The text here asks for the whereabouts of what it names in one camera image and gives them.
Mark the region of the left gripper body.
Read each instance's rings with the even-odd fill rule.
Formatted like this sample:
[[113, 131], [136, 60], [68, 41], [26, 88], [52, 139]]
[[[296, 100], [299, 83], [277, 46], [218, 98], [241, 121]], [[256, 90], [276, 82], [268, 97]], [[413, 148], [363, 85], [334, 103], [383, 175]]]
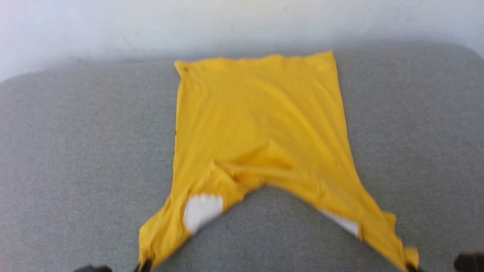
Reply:
[[113, 272], [112, 269], [108, 266], [93, 266], [93, 265], [86, 265], [83, 267], [79, 267], [74, 272]]

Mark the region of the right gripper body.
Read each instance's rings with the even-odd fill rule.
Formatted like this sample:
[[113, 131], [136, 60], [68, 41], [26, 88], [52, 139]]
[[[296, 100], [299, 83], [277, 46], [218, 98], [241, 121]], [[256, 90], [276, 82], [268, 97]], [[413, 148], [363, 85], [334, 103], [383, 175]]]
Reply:
[[453, 267], [457, 272], [484, 272], [484, 253], [460, 253]]

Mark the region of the yellow t-shirt garment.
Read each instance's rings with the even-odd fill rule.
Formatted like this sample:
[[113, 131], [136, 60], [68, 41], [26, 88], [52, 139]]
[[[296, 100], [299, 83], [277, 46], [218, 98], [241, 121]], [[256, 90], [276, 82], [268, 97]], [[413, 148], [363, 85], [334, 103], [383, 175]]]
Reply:
[[161, 210], [140, 228], [139, 261], [161, 265], [252, 191], [287, 190], [406, 271], [415, 248], [396, 234], [355, 168], [337, 62], [305, 57], [176, 61], [173, 179]]

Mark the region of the grey fabric sofa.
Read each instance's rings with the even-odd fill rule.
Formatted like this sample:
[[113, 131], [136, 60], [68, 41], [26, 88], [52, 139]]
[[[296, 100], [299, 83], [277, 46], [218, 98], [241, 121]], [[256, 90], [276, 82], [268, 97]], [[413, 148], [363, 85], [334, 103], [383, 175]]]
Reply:
[[[337, 50], [363, 186], [427, 272], [484, 252], [484, 57], [458, 45]], [[172, 61], [0, 83], [0, 272], [130, 272], [171, 189]], [[312, 207], [265, 187], [156, 272], [397, 272]]]

